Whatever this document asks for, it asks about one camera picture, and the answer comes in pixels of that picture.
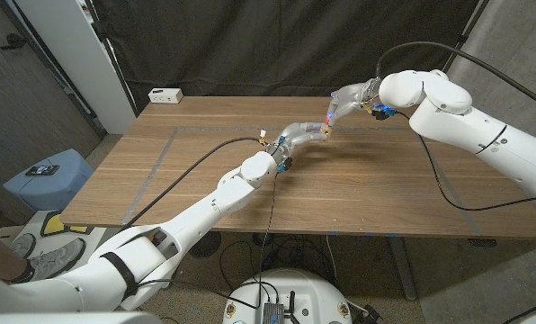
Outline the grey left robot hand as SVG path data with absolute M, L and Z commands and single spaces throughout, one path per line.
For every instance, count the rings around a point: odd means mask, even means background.
M 266 152 L 277 164 L 290 158 L 294 149 L 311 141 L 326 141 L 332 133 L 332 127 L 326 122 L 294 122 L 287 126 L 278 138 L 271 143 Z

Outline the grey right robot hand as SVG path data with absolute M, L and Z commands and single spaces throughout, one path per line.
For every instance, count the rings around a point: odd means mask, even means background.
M 379 96 L 381 79 L 374 77 L 364 83 L 345 85 L 331 94 L 331 101 L 326 113 L 326 123 L 333 126 L 342 117 L 363 110 L 364 104 Z

